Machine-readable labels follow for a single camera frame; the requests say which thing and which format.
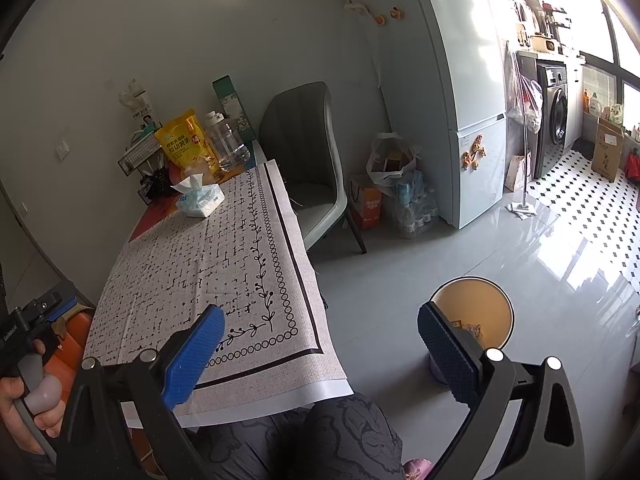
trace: hand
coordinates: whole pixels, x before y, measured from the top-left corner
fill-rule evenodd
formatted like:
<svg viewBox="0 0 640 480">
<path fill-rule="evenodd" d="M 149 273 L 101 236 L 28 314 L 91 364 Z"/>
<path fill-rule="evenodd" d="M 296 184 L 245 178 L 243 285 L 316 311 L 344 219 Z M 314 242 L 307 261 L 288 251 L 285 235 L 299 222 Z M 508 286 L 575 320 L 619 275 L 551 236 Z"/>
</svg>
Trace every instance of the hand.
<svg viewBox="0 0 640 480">
<path fill-rule="evenodd" d="M 36 351 L 43 355 L 45 352 L 44 343 L 40 340 L 34 342 Z M 31 434 L 31 431 L 24 425 L 18 411 L 14 407 L 14 400 L 19 399 L 24 393 L 24 383 L 20 377 L 4 377 L 0 379 L 0 418 L 14 438 L 18 447 L 24 451 L 44 455 L 44 450 Z M 62 418 L 65 415 L 65 403 L 60 400 L 58 405 L 48 412 L 40 413 L 33 419 L 36 426 L 46 431 L 47 435 L 55 438 L 60 435 Z"/>
</svg>

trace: refrigerator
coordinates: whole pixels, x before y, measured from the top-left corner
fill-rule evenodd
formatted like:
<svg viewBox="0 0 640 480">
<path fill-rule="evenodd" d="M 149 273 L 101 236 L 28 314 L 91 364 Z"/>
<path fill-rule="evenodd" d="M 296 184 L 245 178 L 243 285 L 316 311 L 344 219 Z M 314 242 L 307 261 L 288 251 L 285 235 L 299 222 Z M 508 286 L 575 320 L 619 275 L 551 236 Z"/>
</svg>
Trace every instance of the refrigerator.
<svg viewBox="0 0 640 480">
<path fill-rule="evenodd" d="M 488 0 L 354 1 L 384 21 L 374 57 L 391 127 L 415 146 L 440 216 L 462 228 L 501 199 L 504 183 L 504 76 Z M 465 169 L 479 135 L 486 155 Z"/>
</svg>

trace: washing machine door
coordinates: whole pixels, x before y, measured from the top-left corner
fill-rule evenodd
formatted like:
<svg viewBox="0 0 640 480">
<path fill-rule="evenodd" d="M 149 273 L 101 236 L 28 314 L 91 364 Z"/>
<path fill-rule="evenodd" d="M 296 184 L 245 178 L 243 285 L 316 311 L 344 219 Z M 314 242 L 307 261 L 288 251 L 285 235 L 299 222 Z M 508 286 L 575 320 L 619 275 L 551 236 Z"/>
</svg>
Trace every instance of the washing machine door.
<svg viewBox="0 0 640 480">
<path fill-rule="evenodd" d="M 564 147 L 566 136 L 567 100 L 564 88 L 559 88 L 554 94 L 549 110 L 549 130 L 551 141 Z"/>
</svg>

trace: patterned pants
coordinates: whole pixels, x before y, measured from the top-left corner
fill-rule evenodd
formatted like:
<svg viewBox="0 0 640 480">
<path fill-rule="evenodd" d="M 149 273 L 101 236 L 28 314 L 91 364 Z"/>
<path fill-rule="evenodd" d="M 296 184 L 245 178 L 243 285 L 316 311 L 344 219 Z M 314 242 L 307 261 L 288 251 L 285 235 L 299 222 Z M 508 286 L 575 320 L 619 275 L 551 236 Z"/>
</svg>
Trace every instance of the patterned pants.
<svg viewBox="0 0 640 480">
<path fill-rule="evenodd" d="M 361 394 L 200 428 L 193 443 L 224 480 L 404 480 L 402 441 Z"/>
</svg>

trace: wall outlet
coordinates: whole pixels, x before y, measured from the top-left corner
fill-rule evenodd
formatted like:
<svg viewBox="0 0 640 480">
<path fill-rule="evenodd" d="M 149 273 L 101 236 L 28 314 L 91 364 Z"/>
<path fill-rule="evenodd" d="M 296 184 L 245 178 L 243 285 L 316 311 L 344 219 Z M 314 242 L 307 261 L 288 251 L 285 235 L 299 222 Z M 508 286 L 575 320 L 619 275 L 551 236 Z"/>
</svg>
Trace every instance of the wall outlet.
<svg viewBox="0 0 640 480">
<path fill-rule="evenodd" d="M 60 141 L 60 144 L 56 148 L 56 153 L 58 154 L 58 158 L 62 160 L 66 157 L 66 154 L 69 152 L 69 146 L 66 143 L 65 139 Z"/>
</svg>

